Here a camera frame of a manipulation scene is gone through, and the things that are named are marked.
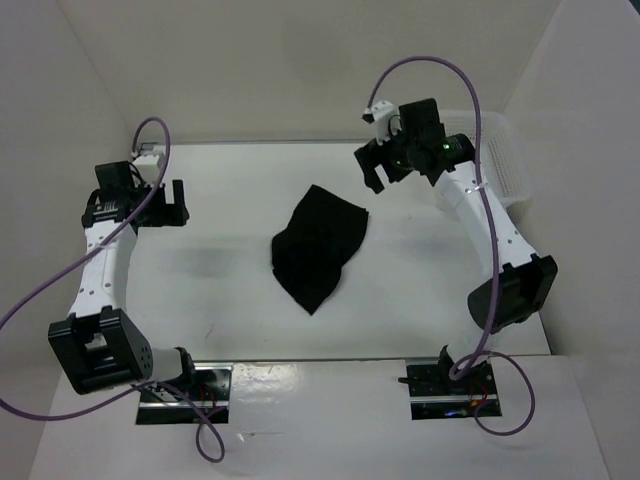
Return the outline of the white plastic basket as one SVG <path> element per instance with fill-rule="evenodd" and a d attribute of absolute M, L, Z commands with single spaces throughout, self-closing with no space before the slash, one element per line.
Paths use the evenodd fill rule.
<path fill-rule="evenodd" d="M 447 136 L 463 133 L 475 144 L 475 116 L 473 111 L 441 110 L 441 121 Z M 483 179 L 507 209 L 515 209 L 528 202 L 533 186 L 526 167 L 518 132 L 509 120 L 496 112 L 481 112 L 481 164 Z M 436 206 L 452 213 L 442 195 L 436 195 Z"/>

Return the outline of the black skirt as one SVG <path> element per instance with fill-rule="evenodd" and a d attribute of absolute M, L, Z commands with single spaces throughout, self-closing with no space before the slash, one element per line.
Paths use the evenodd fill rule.
<path fill-rule="evenodd" d="M 359 251 L 368 223 L 366 209 L 312 185 L 286 228 L 272 238 L 272 273 L 308 314 L 338 287 L 342 268 Z"/>

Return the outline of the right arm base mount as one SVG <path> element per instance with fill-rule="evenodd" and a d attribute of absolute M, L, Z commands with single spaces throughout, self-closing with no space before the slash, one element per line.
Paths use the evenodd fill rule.
<path fill-rule="evenodd" d="M 480 417 L 502 415 L 493 369 L 488 362 L 459 381 L 452 381 L 448 368 L 435 358 L 409 359 L 405 368 L 406 373 L 398 382 L 408 389 L 414 421 L 473 418 L 478 406 Z"/>

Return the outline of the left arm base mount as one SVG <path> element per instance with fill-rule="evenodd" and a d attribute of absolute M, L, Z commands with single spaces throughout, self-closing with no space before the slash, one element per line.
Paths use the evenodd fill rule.
<path fill-rule="evenodd" d="M 231 363 L 196 362 L 195 383 L 183 393 L 213 424 L 227 424 L 231 396 Z M 160 386 L 147 388 L 140 394 L 135 423 L 137 425 L 198 424 L 200 417 L 180 396 Z"/>

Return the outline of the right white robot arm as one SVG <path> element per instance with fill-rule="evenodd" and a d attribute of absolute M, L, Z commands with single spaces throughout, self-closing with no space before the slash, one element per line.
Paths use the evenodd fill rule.
<path fill-rule="evenodd" d="M 463 135 L 428 138 L 398 134 L 372 140 L 355 152 L 364 182 L 375 193 L 383 184 L 375 169 L 382 167 L 390 182 L 412 172 L 427 178 L 454 210 L 470 236 L 485 280 L 467 297 L 472 324 L 440 354 L 438 381 L 459 393 L 473 380 L 473 370 L 491 356 L 493 345 L 507 328 L 521 324 L 543 306 L 558 273 L 550 255 L 540 255 L 518 232 L 492 188 L 482 179 L 478 150 Z"/>

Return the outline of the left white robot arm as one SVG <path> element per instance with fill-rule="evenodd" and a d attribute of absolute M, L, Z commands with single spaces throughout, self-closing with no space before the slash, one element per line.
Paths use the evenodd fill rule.
<path fill-rule="evenodd" d="M 48 329 L 48 341 L 73 389 L 80 395 L 125 384 L 163 382 L 180 400 L 198 390 L 199 375 L 183 347 L 155 349 L 126 312 L 133 250 L 142 227 L 182 227 L 189 213 L 184 184 L 172 183 L 130 223 L 124 221 L 150 192 L 148 186 L 95 190 L 81 217 L 87 251 L 77 296 L 67 318 Z"/>

